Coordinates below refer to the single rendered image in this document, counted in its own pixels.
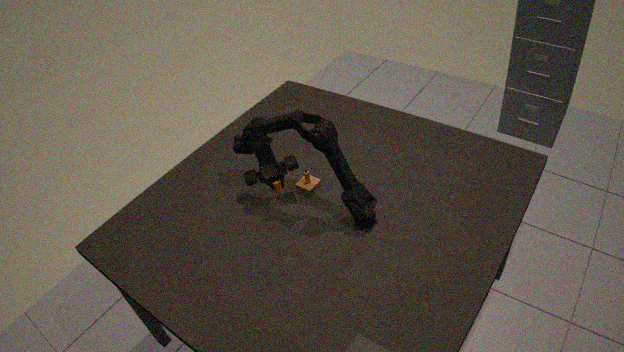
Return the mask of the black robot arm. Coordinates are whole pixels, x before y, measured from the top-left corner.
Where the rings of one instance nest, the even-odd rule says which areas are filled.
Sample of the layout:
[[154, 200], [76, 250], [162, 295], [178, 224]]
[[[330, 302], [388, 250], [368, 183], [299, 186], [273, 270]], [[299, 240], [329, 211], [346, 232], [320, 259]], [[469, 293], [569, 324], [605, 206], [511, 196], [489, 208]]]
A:
[[[316, 125], [309, 131], [303, 126], [303, 122]], [[378, 200], [364, 184], [356, 180], [339, 148], [338, 133], [331, 120], [302, 110], [271, 118], [255, 117], [243, 128], [244, 135], [234, 136], [233, 149], [236, 153], [252, 154], [254, 152], [257, 158], [266, 158], [272, 153], [270, 143], [273, 139], [265, 135], [291, 128], [297, 130], [303, 139], [325, 154], [344, 189], [341, 199], [354, 218], [353, 227], [370, 233], [378, 222], [376, 211], [374, 211]], [[259, 164], [259, 172], [267, 185], [279, 181], [279, 177], [284, 174], [281, 164], [275, 165], [272, 160], [268, 160], [266, 165]]]

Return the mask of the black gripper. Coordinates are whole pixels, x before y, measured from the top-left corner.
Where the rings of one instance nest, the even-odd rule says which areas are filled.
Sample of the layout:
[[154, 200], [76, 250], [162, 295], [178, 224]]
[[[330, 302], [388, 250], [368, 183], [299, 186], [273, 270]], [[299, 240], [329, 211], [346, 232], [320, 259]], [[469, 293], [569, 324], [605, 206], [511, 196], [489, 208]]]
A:
[[[283, 172], [284, 172], [284, 174], [282, 174], [282, 176], [280, 176], [280, 181], [281, 181], [282, 187], [284, 187], [284, 176], [287, 174], [287, 170], [292, 171], [292, 170], [295, 170], [295, 169], [299, 168], [297, 160], [295, 158], [295, 155], [293, 155], [293, 154], [289, 155], [287, 157], [284, 157], [284, 161], [285, 162], [281, 161], [281, 162], [277, 163], [277, 161], [276, 161], [276, 159], [274, 157], [273, 152], [268, 157], [262, 158], [262, 159], [257, 158], [257, 160], [258, 160], [259, 164], [262, 163], [263, 165], [268, 164], [268, 160], [272, 160], [275, 163], [275, 165], [281, 164], [281, 167], [282, 167]], [[286, 167], [287, 167], [287, 169], [286, 169]], [[257, 183], [257, 179], [256, 178], [259, 179], [260, 183], [266, 183], [264, 178], [261, 177], [260, 172], [259, 171], [256, 172], [255, 169], [251, 169], [251, 170], [248, 170], [248, 171], [244, 172], [244, 178], [245, 178], [245, 182], [246, 182], [247, 186], [251, 186], [251, 185], [256, 184]], [[275, 188], [274, 188], [272, 183], [270, 185], [268, 185], [268, 186], [270, 186], [275, 191]]]

